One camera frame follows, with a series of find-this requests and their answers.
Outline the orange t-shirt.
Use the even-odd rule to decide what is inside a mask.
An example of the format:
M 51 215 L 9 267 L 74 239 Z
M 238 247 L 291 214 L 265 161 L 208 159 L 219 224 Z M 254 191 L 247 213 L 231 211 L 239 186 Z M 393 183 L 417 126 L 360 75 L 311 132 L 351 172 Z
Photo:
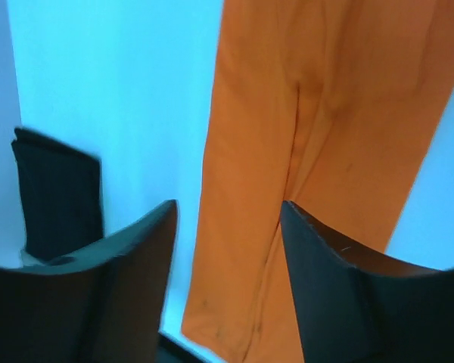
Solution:
M 303 359 L 279 213 L 383 251 L 454 87 L 454 1 L 223 5 L 183 334 Z

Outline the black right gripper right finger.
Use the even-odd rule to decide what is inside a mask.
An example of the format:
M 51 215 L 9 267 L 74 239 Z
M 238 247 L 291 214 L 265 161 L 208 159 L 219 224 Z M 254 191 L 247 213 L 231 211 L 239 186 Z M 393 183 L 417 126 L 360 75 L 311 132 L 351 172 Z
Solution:
M 281 207 L 281 232 L 307 362 L 454 362 L 454 268 L 384 255 Z

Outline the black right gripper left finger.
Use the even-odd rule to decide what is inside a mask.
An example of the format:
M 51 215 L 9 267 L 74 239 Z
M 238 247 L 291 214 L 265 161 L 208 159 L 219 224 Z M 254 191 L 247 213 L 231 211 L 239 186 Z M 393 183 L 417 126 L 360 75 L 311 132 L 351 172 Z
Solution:
M 152 362 L 178 207 L 48 265 L 0 267 L 0 362 Z

